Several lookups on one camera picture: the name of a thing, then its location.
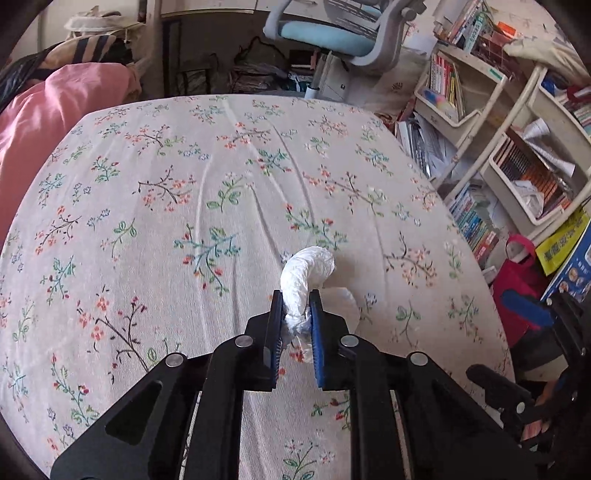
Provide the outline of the black plastic bag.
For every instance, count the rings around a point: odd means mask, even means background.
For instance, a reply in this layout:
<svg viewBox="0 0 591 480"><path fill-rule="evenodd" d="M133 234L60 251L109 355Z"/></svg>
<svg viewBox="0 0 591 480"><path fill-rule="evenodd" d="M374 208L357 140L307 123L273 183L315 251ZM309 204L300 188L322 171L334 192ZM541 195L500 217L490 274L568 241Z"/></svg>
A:
<svg viewBox="0 0 591 480"><path fill-rule="evenodd" d="M25 83L38 69L49 53L49 49L30 54L13 62L1 72L0 112L3 112Z"/></svg>

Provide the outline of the striped beige bag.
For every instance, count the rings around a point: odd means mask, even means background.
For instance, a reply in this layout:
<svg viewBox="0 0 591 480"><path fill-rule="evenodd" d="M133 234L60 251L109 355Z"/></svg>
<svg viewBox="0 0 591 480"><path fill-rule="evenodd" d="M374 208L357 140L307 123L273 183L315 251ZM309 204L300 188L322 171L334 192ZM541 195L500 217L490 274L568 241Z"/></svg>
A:
<svg viewBox="0 0 591 480"><path fill-rule="evenodd" d="M152 47L146 34L147 24L117 10L90 10L76 13L64 24L65 40L50 47L35 69L33 78L46 80L66 65L117 63L133 67L139 78L151 63Z"/></svg>

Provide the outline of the white rolling book cart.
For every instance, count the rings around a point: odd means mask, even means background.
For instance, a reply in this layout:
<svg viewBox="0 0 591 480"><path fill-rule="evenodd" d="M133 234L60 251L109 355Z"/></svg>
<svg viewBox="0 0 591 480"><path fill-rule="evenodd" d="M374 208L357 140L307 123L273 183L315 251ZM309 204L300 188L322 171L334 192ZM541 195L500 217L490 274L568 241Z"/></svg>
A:
<svg viewBox="0 0 591 480"><path fill-rule="evenodd" d="M455 147L435 186L480 263L541 244L590 195L590 136L547 81L588 86L556 2L463 1L438 18L415 109Z"/></svg>

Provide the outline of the blue grey desk chair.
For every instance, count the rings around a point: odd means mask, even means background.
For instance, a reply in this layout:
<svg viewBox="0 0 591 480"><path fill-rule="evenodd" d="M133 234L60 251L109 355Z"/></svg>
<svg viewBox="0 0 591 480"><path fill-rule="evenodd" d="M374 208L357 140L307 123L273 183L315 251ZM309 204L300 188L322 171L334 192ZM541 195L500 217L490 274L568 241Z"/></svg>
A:
<svg viewBox="0 0 591 480"><path fill-rule="evenodd" d="M401 57L405 30L422 15L423 1L326 1L328 22L284 20L290 0L277 2L263 27L273 41L286 40L318 49L341 59L345 68L356 67L369 74L384 74Z"/></svg>

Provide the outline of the white tissue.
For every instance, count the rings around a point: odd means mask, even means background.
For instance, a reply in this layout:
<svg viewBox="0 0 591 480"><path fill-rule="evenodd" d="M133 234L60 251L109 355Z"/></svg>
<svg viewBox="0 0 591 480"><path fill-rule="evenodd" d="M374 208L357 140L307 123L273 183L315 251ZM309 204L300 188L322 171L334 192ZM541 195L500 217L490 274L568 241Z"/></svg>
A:
<svg viewBox="0 0 591 480"><path fill-rule="evenodd" d="M280 292L283 297L284 319L281 324L283 341L294 338L309 342L311 332L311 291L318 289L322 305L329 313L346 320L349 331L356 331L360 323L359 307L346 287L325 287L325 281L335 272L335 257L331 251L311 246L298 251L287 260L280 274Z"/></svg>

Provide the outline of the pink blanket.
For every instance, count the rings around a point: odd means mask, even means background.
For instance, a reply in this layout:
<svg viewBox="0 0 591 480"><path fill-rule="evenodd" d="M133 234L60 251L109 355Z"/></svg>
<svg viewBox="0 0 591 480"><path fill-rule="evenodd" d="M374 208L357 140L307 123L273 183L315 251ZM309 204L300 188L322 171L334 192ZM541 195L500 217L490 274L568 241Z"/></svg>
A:
<svg viewBox="0 0 591 480"><path fill-rule="evenodd" d="M133 66L69 64L9 103L1 113L2 238L39 169L77 122L140 90Z"/></svg>

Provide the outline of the floral bed sheet mattress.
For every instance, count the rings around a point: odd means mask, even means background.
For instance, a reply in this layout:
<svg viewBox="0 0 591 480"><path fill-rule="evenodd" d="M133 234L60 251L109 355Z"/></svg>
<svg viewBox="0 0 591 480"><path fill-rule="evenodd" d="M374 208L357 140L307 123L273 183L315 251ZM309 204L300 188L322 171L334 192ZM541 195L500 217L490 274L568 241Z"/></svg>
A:
<svg viewBox="0 0 591 480"><path fill-rule="evenodd" d="M211 352L270 307L291 256L335 256L325 300L382 351L430 355L474 398L514 373L451 213L370 112L269 96L144 102L44 156L1 253L1 413L48 473L167 354Z"/></svg>

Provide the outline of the red tote bag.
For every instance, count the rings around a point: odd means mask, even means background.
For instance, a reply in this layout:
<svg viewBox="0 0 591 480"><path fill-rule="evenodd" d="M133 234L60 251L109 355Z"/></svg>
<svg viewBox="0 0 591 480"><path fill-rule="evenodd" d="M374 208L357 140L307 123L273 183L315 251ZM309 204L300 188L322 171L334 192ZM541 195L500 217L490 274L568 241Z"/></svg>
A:
<svg viewBox="0 0 591 480"><path fill-rule="evenodd" d="M521 262L507 258L491 287L491 294L510 348L513 348L529 330L538 330L538 327L504 306L502 294L514 290L521 295L539 300L549 283L537 258L535 245L521 234L511 234L505 247L508 248L512 243L522 246L526 251L526 257Z"/></svg>

